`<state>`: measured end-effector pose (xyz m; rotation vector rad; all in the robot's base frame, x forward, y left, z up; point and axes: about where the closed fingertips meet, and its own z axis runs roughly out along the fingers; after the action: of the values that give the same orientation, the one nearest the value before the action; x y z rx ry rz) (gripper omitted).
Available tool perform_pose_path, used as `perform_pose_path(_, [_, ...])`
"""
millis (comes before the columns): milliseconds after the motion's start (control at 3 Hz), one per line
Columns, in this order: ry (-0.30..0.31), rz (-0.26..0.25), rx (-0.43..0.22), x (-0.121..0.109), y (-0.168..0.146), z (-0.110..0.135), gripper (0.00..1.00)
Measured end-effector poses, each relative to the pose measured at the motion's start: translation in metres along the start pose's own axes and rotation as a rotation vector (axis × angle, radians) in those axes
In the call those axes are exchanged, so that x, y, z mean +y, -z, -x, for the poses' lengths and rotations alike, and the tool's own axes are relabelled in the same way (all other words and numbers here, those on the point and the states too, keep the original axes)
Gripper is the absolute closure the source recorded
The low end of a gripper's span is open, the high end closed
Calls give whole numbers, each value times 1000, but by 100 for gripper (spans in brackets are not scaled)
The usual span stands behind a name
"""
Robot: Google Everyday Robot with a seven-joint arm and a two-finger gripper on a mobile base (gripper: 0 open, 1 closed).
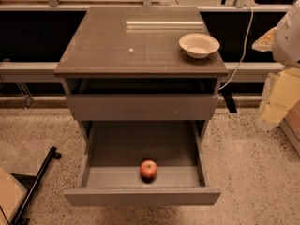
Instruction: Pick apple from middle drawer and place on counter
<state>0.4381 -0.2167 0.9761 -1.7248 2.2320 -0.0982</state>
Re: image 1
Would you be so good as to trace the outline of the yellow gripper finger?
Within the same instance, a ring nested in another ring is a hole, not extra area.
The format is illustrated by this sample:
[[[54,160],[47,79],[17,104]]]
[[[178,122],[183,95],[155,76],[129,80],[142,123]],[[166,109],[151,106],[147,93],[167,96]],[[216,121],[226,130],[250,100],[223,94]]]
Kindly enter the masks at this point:
[[[262,53],[271,52],[276,31],[276,27],[273,27],[272,29],[267,31],[252,44],[252,49]]]
[[[264,83],[256,125],[262,130],[277,127],[299,100],[299,68],[284,69],[278,74],[270,73]]]

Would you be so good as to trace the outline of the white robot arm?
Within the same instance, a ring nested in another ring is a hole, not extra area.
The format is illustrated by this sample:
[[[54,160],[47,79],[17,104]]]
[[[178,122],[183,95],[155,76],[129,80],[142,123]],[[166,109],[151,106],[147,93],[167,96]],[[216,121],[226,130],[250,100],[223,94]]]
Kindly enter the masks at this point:
[[[284,66],[278,74],[265,80],[256,125],[271,130],[279,125],[288,111],[300,100],[300,1],[258,40],[252,49],[271,52],[273,59]]]

